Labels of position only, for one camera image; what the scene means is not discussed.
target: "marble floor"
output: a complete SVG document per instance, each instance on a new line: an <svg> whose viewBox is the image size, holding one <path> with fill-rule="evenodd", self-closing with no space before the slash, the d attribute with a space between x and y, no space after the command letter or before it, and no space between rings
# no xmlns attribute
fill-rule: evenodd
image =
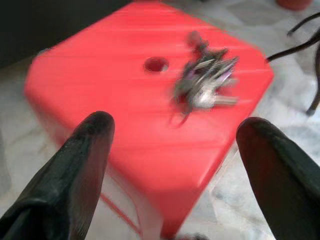
<svg viewBox="0 0 320 240"><path fill-rule="evenodd" d="M307 40L319 26L310 22L287 37L303 18L320 11L320 0L304 11L292 12L274 0L167 0L189 14L256 45L266 56ZM315 91L315 48L271 63L274 82L253 113L271 121L320 165L320 109L304 111ZM28 106L23 87L32 58L0 69L0 216L18 197L35 172L56 151ZM273 240L258 207L234 145L212 179L181 234L200 233L211 240ZM88 240L139 239L117 215L98 203Z"/></svg>

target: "bunch of keys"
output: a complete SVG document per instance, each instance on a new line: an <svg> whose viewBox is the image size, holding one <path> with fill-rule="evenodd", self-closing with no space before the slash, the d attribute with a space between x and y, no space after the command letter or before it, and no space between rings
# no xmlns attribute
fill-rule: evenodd
<svg viewBox="0 0 320 240"><path fill-rule="evenodd" d="M208 50L208 43L197 32L192 32L188 40L194 45L199 59L188 62L184 67L182 78L174 88L174 101L177 104L185 103L182 112L186 117L195 109L209 110L214 106L235 105L236 97L219 95L217 90L234 84L231 75L238 57L223 60L228 50Z"/></svg>

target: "stool top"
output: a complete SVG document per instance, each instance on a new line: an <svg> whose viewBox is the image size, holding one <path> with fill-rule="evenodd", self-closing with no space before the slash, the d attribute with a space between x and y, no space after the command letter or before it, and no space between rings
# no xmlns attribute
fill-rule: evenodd
<svg viewBox="0 0 320 240"><path fill-rule="evenodd" d="M228 48L226 58L239 56L237 84L223 89L238 103L192 112L178 127L183 117L172 104L173 88L193 58L187 44L192 31L210 49ZM158 61L151 67L164 71L147 71L144 64L152 57L164 58L167 69ZM109 163L151 199L181 191L188 205L221 165L238 125L272 78L251 45L161 2L133 2L37 56L25 92L31 104L68 129L94 111L110 113L115 135Z"/></svg>

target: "dark background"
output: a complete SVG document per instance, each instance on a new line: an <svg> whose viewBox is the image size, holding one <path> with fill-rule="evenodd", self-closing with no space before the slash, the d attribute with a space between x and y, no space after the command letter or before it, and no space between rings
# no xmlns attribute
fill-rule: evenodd
<svg viewBox="0 0 320 240"><path fill-rule="evenodd" d="M31 56L113 13L130 0L2 0L0 68Z"/></svg>

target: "white tiled floor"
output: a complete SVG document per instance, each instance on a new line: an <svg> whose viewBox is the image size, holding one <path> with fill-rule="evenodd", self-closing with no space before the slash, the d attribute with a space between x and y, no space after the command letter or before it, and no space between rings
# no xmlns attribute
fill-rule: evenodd
<svg viewBox="0 0 320 240"><path fill-rule="evenodd" d="M293 37L286 36L301 19L320 11L320 0L302 12L279 8L273 0L206 3L177 0L170 4L257 45L266 56L308 39L320 23L317 19ZM23 95L30 63L31 59L26 59L0 70L0 216L55 152L55 146L39 126ZM281 128L320 165L320 109L312 117L304 113L316 89L314 49L275 60L271 66L274 83L254 115ZM206 234L212 240L274 239L254 198L236 146L194 207L181 233ZM87 239L138 238L99 202Z"/></svg>

